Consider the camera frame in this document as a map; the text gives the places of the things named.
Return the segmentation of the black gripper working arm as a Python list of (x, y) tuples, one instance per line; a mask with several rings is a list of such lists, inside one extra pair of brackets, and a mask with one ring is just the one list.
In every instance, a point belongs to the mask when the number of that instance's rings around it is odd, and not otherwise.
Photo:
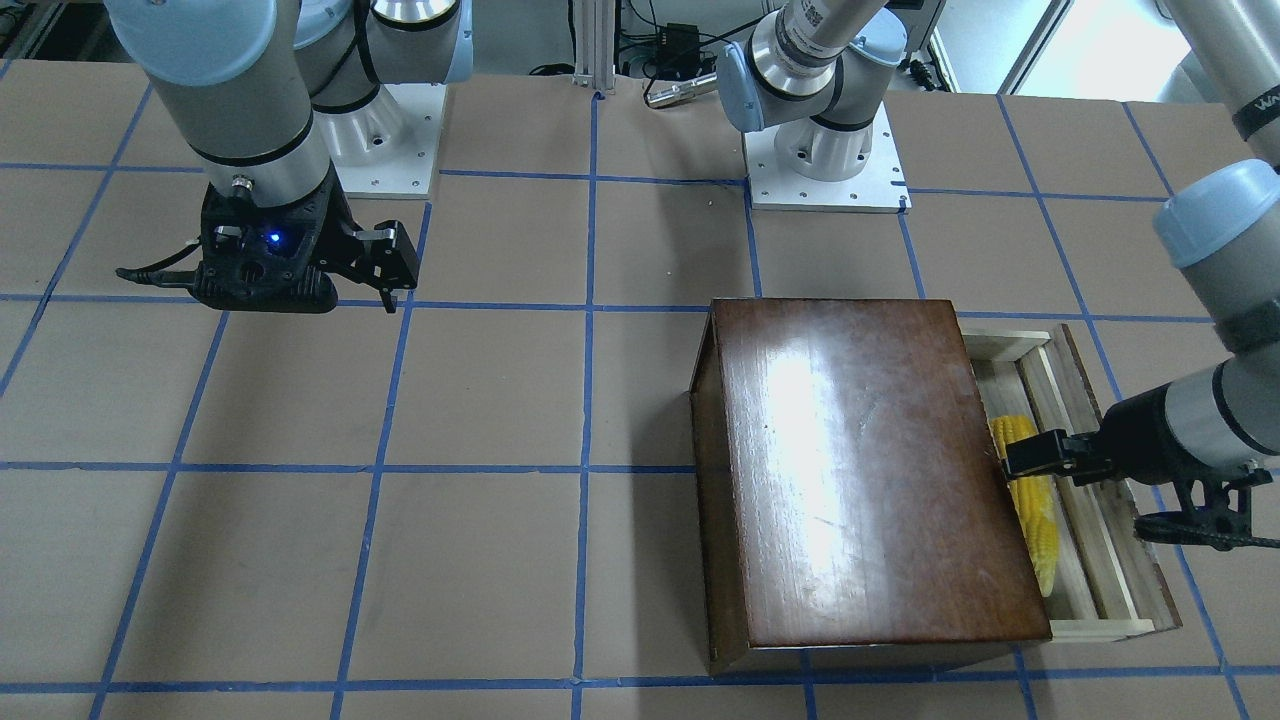
[(1069, 478), (1076, 487), (1116, 473), (1146, 486), (1171, 486), (1174, 510), (1135, 519), (1135, 534), (1157, 544), (1275, 550), (1279, 542), (1253, 534), (1252, 489), (1272, 479), (1249, 460), (1211, 466), (1183, 447), (1165, 416), (1171, 389), (1161, 386), (1120, 404), (1103, 416), (1100, 432), (1047, 430), (1011, 442), (1004, 470), (1010, 479), (1039, 475)]

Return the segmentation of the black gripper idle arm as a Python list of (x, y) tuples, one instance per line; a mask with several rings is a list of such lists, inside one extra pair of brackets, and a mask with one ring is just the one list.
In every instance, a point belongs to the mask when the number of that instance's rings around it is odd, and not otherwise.
[(404, 224), (388, 220), (356, 231), (335, 168), (310, 193), (279, 208), (209, 186), (200, 245), (189, 292), (224, 311), (329, 313), (338, 300), (330, 278), (337, 273), (374, 288), (385, 313), (396, 314), (396, 291), (419, 286), (419, 255)]

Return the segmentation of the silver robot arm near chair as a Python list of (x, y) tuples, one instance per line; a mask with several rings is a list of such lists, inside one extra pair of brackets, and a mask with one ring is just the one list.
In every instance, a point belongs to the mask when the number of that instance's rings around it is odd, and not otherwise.
[[(1001, 445), (1006, 478), (1139, 483), (1171, 498), (1139, 515), (1152, 543), (1277, 546), (1253, 532), (1277, 464), (1277, 4), (1176, 1), (1180, 29), (1243, 65), (1211, 129), (1160, 149), (1123, 102), (893, 92), (905, 28), (882, 1), (790, 1), (727, 42), (719, 105), (805, 190), (887, 173), (922, 299), (974, 300), (1012, 282), (1047, 290), (1030, 318), (1103, 331), (1198, 325), (1213, 361), (1124, 392), (1091, 430)], [(1180, 188), (1172, 161), (1231, 146)]]

